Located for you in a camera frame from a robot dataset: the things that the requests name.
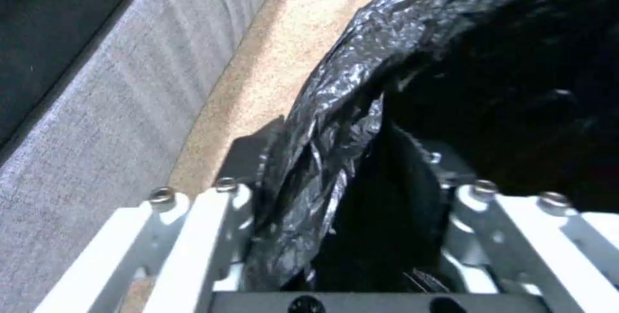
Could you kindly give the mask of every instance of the beige carpet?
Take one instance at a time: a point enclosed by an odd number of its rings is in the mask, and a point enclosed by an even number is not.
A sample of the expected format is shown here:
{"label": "beige carpet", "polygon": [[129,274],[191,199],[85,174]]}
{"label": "beige carpet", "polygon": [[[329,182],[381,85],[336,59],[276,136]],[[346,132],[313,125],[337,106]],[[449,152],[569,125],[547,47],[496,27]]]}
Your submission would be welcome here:
{"label": "beige carpet", "polygon": [[170,185],[210,186],[235,137],[287,115],[308,75],[370,0],[266,0],[195,122]]}

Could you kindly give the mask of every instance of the white metal frame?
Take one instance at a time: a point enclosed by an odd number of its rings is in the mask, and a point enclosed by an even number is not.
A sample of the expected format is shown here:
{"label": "white metal frame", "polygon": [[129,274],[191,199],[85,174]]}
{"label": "white metal frame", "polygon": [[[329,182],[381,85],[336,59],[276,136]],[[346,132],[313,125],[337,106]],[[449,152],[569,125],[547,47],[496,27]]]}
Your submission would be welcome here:
{"label": "white metal frame", "polygon": [[[564,216],[555,216],[539,207],[537,196],[497,194],[481,201],[471,189],[457,190],[442,249],[443,272],[463,289],[493,293],[497,287],[492,279],[497,278],[509,292],[544,296],[553,312],[605,313],[616,306],[619,293],[608,274],[617,272],[619,252],[599,225],[586,222],[596,220],[596,214],[568,209]],[[604,216],[604,221],[607,229],[619,227],[616,215]],[[575,238],[581,239],[580,245]],[[494,276],[486,271],[488,266]]]}
{"label": "white metal frame", "polygon": [[35,313],[111,313],[136,273],[157,275],[190,210],[184,194],[166,212],[120,208],[51,289]]}

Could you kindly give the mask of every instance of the black plastic bag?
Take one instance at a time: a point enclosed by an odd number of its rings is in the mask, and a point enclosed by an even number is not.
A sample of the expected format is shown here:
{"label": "black plastic bag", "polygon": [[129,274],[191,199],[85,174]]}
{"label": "black plastic bag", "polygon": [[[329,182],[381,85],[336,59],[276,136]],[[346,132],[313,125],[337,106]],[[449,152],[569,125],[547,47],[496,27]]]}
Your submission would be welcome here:
{"label": "black plastic bag", "polygon": [[394,128],[448,143],[506,193],[559,190],[579,208],[616,209],[618,10],[617,0],[360,9],[270,150],[246,286],[279,289],[310,266],[340,201],[356,197],[362,162],[385,147],[398,160]]}

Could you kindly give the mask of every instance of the gray fabric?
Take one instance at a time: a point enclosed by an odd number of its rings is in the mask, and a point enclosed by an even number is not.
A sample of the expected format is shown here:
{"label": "gray fabric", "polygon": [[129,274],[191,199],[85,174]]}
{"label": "gray fabric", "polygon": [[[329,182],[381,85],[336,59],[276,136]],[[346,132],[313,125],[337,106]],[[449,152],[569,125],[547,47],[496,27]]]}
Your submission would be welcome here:
{"label": "gray fabric", "polygon": [[262,2],[133,0],[0,167],[0,311],[31,311],[116,208],[165,185]]}

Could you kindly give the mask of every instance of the screw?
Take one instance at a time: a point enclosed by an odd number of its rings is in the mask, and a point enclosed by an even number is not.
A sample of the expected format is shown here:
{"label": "screw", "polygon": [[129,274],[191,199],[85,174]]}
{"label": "screw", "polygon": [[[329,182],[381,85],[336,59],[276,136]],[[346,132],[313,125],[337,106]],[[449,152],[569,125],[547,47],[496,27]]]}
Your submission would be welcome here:
{"label": "screw", "polygon": [[175,195],[177,192],[172,187],[160,187],[150,192],[148,202],[154,210],[159,212],[168,211],[176,204]]}
{"label": "screw", "polygon": [[217,192],[235,192],[238,190],[238,183],[232,177],[222,177],[215,182]]}
{"label": "screw", "polygon": [[539,197],[537,205],[553,216],[565,216],[566,210],[571,207],[568,198],[558,192],[542,192]]}
{"label": "screw", "polygon": [[439,152],[432,152],[429,154],[429,162],[432,164],[439,164],[441,162],[442,154]]}
{"label": "screw", "polygon": [[498,192],[497,185],[488,180],[477,180],[471,187],[471,196],[478,201],[488,202],[495,198]]}

